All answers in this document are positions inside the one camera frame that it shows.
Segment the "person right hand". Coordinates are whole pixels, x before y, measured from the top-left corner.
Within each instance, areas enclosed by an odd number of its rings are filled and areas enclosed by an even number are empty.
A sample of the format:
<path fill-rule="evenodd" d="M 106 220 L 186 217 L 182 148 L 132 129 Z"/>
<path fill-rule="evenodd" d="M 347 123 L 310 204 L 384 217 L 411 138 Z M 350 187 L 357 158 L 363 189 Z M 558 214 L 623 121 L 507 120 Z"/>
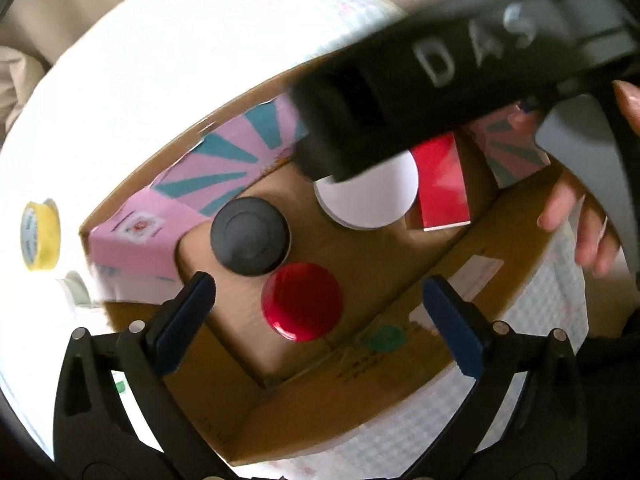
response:
<path fill-rule="evenodd" d="M 614 93 L 622 115 L 634 133 L 639 135 L 639 87 L 631 82 L 616 80 Z M 522 110 L 508 116 L 509 125 L 520 133 L 532 133 L 540 122 L 538 115 L 527 114 Z M 582 269 L 590 270 L 596 278 L 600 278 L 611 271 L 620 252 L 620 238 L 600 204 L 586 191 L 574 174 L 563 170 L 537 219 L 537 226 L 546 232 L 555 231 L 568 220 L 580 200 L 582 208 L 575 235 L 575 262 Z"/>

